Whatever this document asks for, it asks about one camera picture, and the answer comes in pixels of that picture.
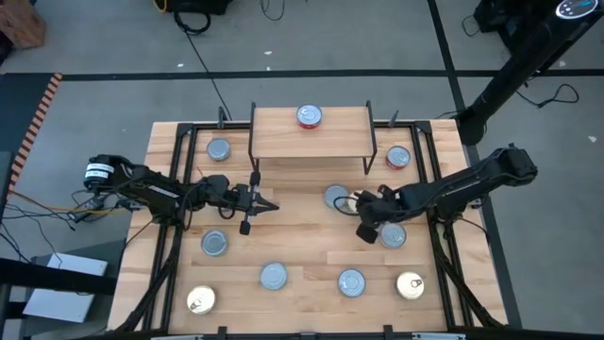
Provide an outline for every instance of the gray floor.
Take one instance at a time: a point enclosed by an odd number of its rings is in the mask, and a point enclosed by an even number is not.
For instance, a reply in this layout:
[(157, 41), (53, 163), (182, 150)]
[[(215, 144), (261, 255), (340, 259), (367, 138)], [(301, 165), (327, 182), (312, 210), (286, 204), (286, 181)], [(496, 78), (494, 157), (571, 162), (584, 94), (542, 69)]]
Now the gray floor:
[[(457, 69), (497, 69), (505, 62), (497, 36), (470, 39), (461, 32), (461, 19), (477, 2), (438, 0)], [(273, 3), (275, 15), (280, 2)], [(3, 72), (202, 71), (171, 17), (158, 15), (147, 1), (120, 0), (109, 7), (93, 0), (39, 0), (37, 8), (48, 22), (46, 45), (15, 53)], [(444, 69), (426, 2), (288, 0), (283, 20), (274, 23), (261, 15), (257, 1), (234, 0), (226, 16), (212, 20), (208, 34), (194, 38), (212, 71)], [(564, 67), (604, 67), (603, 52), (600, 22), (562, 58)], [(460, 79), (466, 104), (488, 80)], [(604, 255), (604, 212), (598, 204), (604, 189), (598, 174), (603, 164), (598, 156), (604, 143), (599, 135), (604, 128), (604, 78), (538, 78), (522, 92), (543, 100), (563, 82), (579, 91), (577, 105), (536, 110), (515, 96), (489, 122), (478, 150), (487, 156), (516, 142), (540, 168), (530, 186), (494, 194), (525, 327), (604, 332), (598, 322), (604, 313), (599, 284), (604, 272), (597, 262)], [(352, 106), (371, 99), (378, 118), (396, 110), (400, 118), (432, 118), (455, 109), (444, 77), (231, 79), (217, 84), (236, 119), (249, 117), (251, 101), (259, 106)], [(46, 204), (71, 206), (69, 194), (82, 188), (90, 156), (117, 153), (142, 162), (153, 122), (213, 120), (218, 106), (207, 80), (63, 82), (17, 190)], [(593, 143), (590, 136), (597, 140)], [(43, 227), (58, 251), (69, 251), (124, 240), (128, 220), (127, 214), (114, 215), (78, 225), (73, 232), (46, 218)], [(7, 226), (28, 256), (50, 251), (32, 221), (10, 220)], [(5, 246), (0, 255), (14, 258)], [(34, 338), (64, 339), (99, 327), (73, 327)]]

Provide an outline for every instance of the black stand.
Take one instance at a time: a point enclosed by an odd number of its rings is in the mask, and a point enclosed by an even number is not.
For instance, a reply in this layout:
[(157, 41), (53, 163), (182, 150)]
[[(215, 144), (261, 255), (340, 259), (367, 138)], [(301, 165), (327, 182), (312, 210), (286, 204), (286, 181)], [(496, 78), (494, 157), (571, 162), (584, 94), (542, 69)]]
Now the black stand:
[(539, 27), (518, 47), (518, 50), (491, 80), (474, 104), (455, 116), (459, 123), (461, 142), (476, 145), (484, 135), (487, 120), (530, 77), (554, 55), (559, 54), (568, 41), (574, 40), (589, 28), (594, 16), (602, 15), (602, 5), (576, 19), (551, 13)]

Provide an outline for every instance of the tin can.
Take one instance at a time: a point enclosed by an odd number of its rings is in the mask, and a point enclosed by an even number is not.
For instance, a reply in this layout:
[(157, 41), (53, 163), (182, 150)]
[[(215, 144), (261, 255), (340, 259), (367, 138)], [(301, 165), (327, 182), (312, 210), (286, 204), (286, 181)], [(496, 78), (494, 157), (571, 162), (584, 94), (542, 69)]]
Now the tin can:
[(210, 230), (201, 239), (201, 248), (209, 256), (220, 256), (227, 252), (227, 235), (218, 229)]
[(400, 170), (409, 165), (411, 153), (408, 149), (400, 145), (391, 147), (386, 153), (386, 164), (394, 170)]
[(348, 189), (346, 189), (346, 187), (344, 187), (343, 185), (333, 184), (333, 185), (329, 185), (325, 189), (325, 193), (323, 195), (323, 200), (325, 201), (325, 204), (328, 207), (330, 207), (331, 209), (335, 209), (336, 205), (338, 206), (338, 208), (342, 209), (346, 205), (346, 201), (348, 201), (350, 199), (341, 198), (336, 201), (336, 198), (341, 197), (341, 196), (348, 196)]
[(260, 271), (260, 283), (266, 289), (279, 290), (287, 282), (287, 270), (283, 263), (267, 263)]
[(399, 225), (385, 223), (379, 230), (379, 241), (387, 248), (400, 248), (407, 241), (407, 232)]
[(424, 294), (424, 281), (413, 272), (404, 272), (396, 279), (396, 291), (406, 299), (418, 299)]
[(365, 291), (365, 277), (357, 269), (346, 269), (338, 278), (338, 288), (349, 298), (360, 297)]
[(216, 303), (216, 294), (205, 285), (196, 286), (187, 296), (189, 310), (197, 315), (207, 314)]
[(323, 112), (318, 106), (315, 105), (303, 105), (298, 108), (296, 113), (298, 119), (298, 125), (302, 128), (317, 128), (321, 125), (323, 119)]
[(208, 143), (208, 156), (217, 162), (230, 157), (230, 143), (223, 138), (214, 138)]

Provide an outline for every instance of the wooden shelf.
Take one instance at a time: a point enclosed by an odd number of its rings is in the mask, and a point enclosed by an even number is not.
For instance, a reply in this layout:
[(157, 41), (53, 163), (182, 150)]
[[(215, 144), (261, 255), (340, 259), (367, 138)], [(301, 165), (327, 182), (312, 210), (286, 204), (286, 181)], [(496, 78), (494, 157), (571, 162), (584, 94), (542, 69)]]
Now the wooden shelf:
[(321, 125), (304, 129), (297, 124), (297, 108), (256, 108), (251, 156), (258, 160), (374, 155), (369, 107), (321, 110)]

